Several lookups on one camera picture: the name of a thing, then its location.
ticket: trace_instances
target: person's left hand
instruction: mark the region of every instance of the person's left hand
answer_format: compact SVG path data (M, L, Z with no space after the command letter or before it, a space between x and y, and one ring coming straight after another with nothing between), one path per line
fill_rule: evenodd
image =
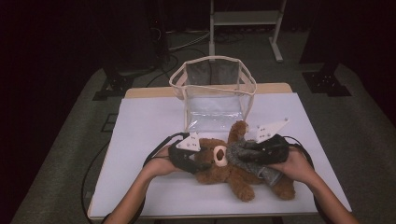
M169 175L176 171L182 171L169 160L169 146L165 146L149 161L143 170L149 172L153 177L158 175Z

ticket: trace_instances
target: white shelf frame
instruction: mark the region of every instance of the white shelf frame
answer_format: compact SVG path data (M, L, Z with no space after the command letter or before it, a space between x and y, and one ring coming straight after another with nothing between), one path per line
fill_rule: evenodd
M282 0L279 10L267 11L226 11L216 12L214 9L214 0L210 1L210 40L209 55L216 55L215 50L215 26L221 25L262 25L274 24L274 35L269 37L271 48L274 52L276 61L283 62L279 47L277 46L277 38L279 35L280 25L282 23L287 0Z

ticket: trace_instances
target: teddy bear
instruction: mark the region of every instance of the teddy bear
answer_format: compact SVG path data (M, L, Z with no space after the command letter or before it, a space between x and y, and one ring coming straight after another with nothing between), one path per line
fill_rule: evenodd
M252 172L241 166L226 161L227 149L232 143L244 139L248 131L248 124L242 120L237 121L229 132L227 143L215 138L201 138L200 146L205 148L194 154L196 162L211 163L211 167L195 174L196 180L201 184L228 183L233 194L242 202L254 199L254 190L250 185L267 184L272 192L282 200L291 200L295 196L293 180L279 173L276 182L269 184L265 178L258 178Z

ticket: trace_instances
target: white paper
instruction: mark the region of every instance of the white paper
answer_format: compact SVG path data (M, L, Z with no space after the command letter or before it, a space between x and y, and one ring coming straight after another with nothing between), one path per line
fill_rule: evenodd
M176 97L124 99L109 150L92 198L89 216L110 213L131 186L147 155L167 136L183 132L184 107ZM347 210L347 198L311 126L296 93L256 94L247 117L255 138L256 127L289 118L279 131L298 139L311 155L317 172L327 182ZM199 133L200 137L226 140L228 133ZM317 209L311 191L295 183L296 198L282 201L266 185L253 186L255 199L243 203L226 183L199 184L189 173L156 177L150 184L141 217L183 217L221 215L312 214Z

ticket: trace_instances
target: transparent plastic bag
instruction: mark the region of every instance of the transparent plastic bag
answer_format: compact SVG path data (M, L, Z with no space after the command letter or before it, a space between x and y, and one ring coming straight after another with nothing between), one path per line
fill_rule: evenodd
M185 132L228 132L245 120L253 104L256 81L238 59L208 56L188 61L169 84L184 101Z

